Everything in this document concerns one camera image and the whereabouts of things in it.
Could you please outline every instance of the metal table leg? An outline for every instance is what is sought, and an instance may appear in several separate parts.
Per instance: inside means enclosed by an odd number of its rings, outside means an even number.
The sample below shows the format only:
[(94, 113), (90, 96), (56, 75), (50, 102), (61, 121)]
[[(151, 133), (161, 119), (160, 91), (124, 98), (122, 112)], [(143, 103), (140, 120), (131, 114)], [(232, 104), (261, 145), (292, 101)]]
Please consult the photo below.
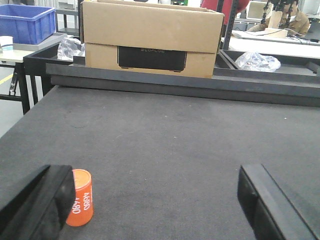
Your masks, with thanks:
[(33, 104), (36, 105), (38, 102), (38, 93), (37, 93), (37, 85), (36, 85), (36, 77), (30, 75), (31, 80), (31, 89), (32, 89), (32, 96), (33, 96)]
[(24, 64), (20, 62), (16, 62), (15, 70), (16, 70), (17, 78), (19, 82), (22, 111), (23, 111), (23, 114), (26, 114), (30, 110), (30, 102), (29, 102), (29, 94), (28, 94)]
[(48, 76), (41, 76), (43, 96), (46, 95), (54, 86), (51, 84), (51, 78)]

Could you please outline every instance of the cardboard box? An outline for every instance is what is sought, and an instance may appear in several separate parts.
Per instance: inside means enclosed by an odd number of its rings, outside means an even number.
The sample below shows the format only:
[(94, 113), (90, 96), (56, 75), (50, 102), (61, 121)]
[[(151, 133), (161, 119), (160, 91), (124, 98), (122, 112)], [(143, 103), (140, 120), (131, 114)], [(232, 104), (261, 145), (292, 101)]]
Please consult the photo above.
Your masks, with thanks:
[(211, 78), (224, 15), (206, 8), (82, 3), (86, 66)]

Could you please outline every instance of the gray table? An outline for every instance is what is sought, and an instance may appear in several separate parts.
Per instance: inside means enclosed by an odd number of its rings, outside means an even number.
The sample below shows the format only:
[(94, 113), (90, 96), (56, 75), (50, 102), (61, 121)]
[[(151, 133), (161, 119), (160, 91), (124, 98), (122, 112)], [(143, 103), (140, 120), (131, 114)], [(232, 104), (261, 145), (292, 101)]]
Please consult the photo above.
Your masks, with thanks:
[(90, 171), (93, 219), (61, 240), (253, 240), (240, 165), (264, 164), (318, 211), (319, 119), (312, 107), (56, 86), (0, 139), (1, 187), (43, 164)]

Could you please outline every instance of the clear plastic bag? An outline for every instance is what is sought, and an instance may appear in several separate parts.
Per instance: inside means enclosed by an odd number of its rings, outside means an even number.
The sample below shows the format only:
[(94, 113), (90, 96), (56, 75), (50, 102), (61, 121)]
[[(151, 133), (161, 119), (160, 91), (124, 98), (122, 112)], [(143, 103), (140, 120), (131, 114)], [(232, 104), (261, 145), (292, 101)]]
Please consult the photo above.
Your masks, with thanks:
[(257, 52), (245, 52), (235, 61), (242, 70), (273, 73), (281, 63), (273, 56), (264, 56)]
[(73, 56), (84, 57), (85, 44), (81, 44), (76, 38), (65, 37), (59, 44), (57, 58), (60, 60), (73, 61)]

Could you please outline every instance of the orange can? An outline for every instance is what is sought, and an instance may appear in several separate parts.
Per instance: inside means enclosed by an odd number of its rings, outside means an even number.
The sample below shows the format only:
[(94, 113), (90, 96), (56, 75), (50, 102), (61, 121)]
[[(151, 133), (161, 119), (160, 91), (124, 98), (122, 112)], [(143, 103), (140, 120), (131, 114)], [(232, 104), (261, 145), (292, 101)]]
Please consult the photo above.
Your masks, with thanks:
[(83, 169), (74, 169), (75, 200), (66, 224), (79, 227), (87, 224), (93, 214), (92, 179), (91, 174)]

